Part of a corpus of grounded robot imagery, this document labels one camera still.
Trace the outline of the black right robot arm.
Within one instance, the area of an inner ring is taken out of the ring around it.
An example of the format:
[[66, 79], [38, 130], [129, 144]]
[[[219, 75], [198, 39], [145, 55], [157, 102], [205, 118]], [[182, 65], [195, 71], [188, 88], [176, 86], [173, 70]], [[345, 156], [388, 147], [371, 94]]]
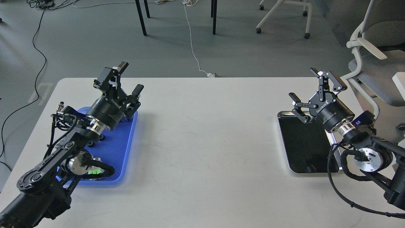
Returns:
[[403, 213], [375, 211], [350, 201], [343, 196], [333, 183], [330, 173], [331, 157], [345, 145], [349, 146], [340, 155], [340, 165], [346, 176], [357, 181], [372, 181], [384, 191], [387, 203], [404, 210], [404, 148], [380, 138], [373, 125], [374, 115], [366, 110], [355, 118], [354, 113], [338, 98], [338, 93], [347, 89], [340, 77], [331, 71], [323, 72], [315, 68], [310, 71], [318, 78], [318, 91], [303, 103], [293, 92], [289, 96], [294, 101], [292, 112], [303, 123], [312, 120], [319, 122], [328, 133], [339, 133], [343, 138], [332, 144], [327, 162], [329, 181], [337, 195], [351, 207], [387, 217], [404, 219]]

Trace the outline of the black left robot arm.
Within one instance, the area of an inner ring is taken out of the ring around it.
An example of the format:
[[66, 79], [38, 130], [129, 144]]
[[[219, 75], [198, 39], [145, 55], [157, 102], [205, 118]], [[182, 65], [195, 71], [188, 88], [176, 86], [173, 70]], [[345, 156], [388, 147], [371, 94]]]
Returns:
[[52, 114], [52, 134], [43, 160], [16, 183], [20, 194], [1, 212], [2, 228], [33, 228], [43, 218], [55, 219], [70, 209], [71, 194], [81, 179], [110, 177], [114, 167], [97, 161], [85, 149], [104, 140], [104, 130], [113, 131], [123, 118], [140, 107], [142, 84], [130, 95], [121, 88], [127, 62], [103, 69], [93, 87], [102, 92], [82, 114], [60, 102]]

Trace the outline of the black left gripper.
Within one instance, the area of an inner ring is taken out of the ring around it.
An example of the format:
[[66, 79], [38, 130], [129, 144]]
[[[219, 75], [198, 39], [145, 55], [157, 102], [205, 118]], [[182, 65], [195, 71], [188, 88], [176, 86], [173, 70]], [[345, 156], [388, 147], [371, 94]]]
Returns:
[[144, 85], [137, 84], [131, 95], [121, 89], [121, 74], [128, 65], [128, 62], [122, 61], [113, 68], [105, 67], [93, 83], [93, 87], [104, 94], [94, 102], [86, 115], [97, 119], [110, 131], [114, 130], [123, 117], [130, 119], [141, 105], [139, 96]]

